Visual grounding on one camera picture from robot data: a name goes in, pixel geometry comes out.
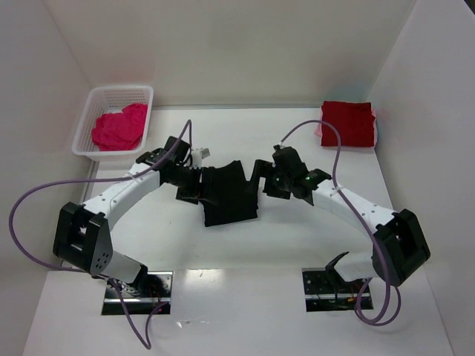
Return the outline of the folded red t shirt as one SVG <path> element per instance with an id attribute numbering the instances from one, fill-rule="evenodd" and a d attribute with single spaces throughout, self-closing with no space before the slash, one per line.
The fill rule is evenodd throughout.
<path id="1" fill-rule="evenodd" d="M 321 121 L 331 124 L 341 137 L 341 145 L 354 148 L 373 146 L 372 105 L 325 101 L 321 106 Z"/>

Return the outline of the white plastic basket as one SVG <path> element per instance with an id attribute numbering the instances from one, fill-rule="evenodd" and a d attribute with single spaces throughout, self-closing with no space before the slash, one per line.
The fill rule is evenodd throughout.
<path id="1" fill-rule="evenodd" d="M 73 153 L 94 161 L 138 154 L 145 147 L 153 98 L 153 88 L 146 85 L 94 88 L 73 139 Z"/>

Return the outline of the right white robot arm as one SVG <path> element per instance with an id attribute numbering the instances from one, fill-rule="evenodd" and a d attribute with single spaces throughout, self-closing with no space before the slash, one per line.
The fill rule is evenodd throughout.
<path id="1" fill-rule="evenodd" d="M 339 185 L 321 169 L 309 170 L 292 147 L 275 146 L 272 161 L 255 160 L 251 186 L 264 181 L 269 197 L 300 199 L 337 216 L 370 238 L 371 251 L 340 253 L 325 267 L 334 283 L 381 278 L 399 287 L 430 259 L 430 249 L 417 216 L 381 207 Z"/>

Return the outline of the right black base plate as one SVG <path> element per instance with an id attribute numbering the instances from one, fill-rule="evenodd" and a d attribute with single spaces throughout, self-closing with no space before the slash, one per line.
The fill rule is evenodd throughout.
<path id="1" fill-rule="evenodd" d="M 332 283 L 324 268 L 302 270 L 307 312 L 353 311 L 365 279 Z"/>

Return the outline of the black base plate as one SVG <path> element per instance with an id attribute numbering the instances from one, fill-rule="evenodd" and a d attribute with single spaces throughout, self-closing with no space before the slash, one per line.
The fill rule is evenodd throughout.
<path id="1" fill-rule="evenodd" d="M 353 311 L 365 279 L 332 283 L 324 268 L 302 270 L 307 312 Z"/>
<path id="2" fill-rule="evenodd" d="M 151 284 L 146 286 L 143 291 L 137 291 L 122 282 L 117 283 L 117 291 L 108 283 L 101 315 L 124 315 L 120 298 L 125 302 L 130 315 L 146 315 L 158 306 L 160 307 L 157 311 L 158 314 L 170 314 L 174 273 L 172 271 L 150 271 L 148 277 L 151 279 Z"/>

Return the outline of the magenta t shirt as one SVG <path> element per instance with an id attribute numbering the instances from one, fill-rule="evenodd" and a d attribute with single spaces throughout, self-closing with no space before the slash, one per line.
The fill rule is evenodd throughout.
<path id="1" fill-rule="evenodd" d="M 134 103 L 120 113 L 104 113 L 91 130 L 93 144 L 101 151 L 134 150 L 143 137 L 147 111 L 147 105 Z"/>

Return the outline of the black t shirt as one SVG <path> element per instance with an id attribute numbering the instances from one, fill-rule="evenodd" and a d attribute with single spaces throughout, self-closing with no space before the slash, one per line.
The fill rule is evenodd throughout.
<path id="1" fill-rule="evenodd" d="M 201 183 L 203 190 L 199 201 L 203 205 L 205 227 L 258 217 L 257 191 L 249 187 L 240 160 L 220 168 L 204 168 Z"/>

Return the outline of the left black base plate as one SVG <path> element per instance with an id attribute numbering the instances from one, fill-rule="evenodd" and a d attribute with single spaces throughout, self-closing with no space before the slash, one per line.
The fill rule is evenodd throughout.
<path id="1" fill-rule="evenodd" d="M 151 284 L 146 286 L 143 291 L 137 291 L 122 282 L 117 283 L 117 291 L 108 283 L 101 315 L 124 315 L 120 298 L 125 302 L 130 315 L 146 315 L 158 306 L 160 307 L 157 311 L 158 314 L 170 314 L 174 273 L 172 271 L 150 271 L 148 277 L 151 279 Z"/>

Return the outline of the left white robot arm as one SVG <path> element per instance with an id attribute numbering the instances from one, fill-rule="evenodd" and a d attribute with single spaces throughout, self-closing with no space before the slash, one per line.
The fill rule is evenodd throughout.
<path id="1" fill-rule="evenodd" d="M 143 197 L 167 183 L 179 195 L 197 202 L 202 163 L 207 148 L 193 148 L 169 137 L 164 148 L 139 156 L 122 180 L 78 205 L 59 212 L 53 243 L 55 256 L 92 277 L 112 279 L 133 294 L 143 294 L 155 281 L 144 264 L 114 250 L 111 232 L 117 222 Z"/>

